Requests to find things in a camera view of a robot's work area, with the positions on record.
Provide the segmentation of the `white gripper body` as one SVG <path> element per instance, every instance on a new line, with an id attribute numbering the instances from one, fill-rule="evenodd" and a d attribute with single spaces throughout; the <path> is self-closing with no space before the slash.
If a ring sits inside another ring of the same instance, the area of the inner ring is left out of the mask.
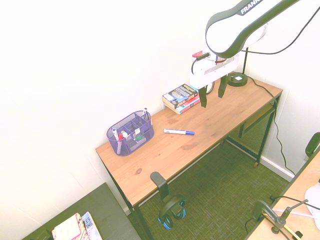
<path id="1" fill-rule="evenodd" d="M 228 58 L 222 63 L 215 63 L 213 60 L 208 59 L 197 61 L 193 65 L 193 72 L 190 73 L 189 84 L 199 90 L 231 73 L 237 66 L 237 57 Z"/>

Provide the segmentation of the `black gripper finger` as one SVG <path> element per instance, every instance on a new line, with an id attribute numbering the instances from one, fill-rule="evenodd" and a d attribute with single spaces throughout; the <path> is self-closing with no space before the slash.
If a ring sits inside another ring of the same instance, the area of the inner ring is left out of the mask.
<path id="1" fill-rule="evenodd" d="M 219 98 L 222 98 L 224 96 L 227 85 L 228 85 L 228 75 L 224 75 L 220 79 L 220 85 L 218 88 L 218 97 Z"/>
<path id="2" fill-rule="evenodd" d="M 207 106 L 207 86 L 204 86 L 198 90 L 200 104 L 203 108 Z"/>

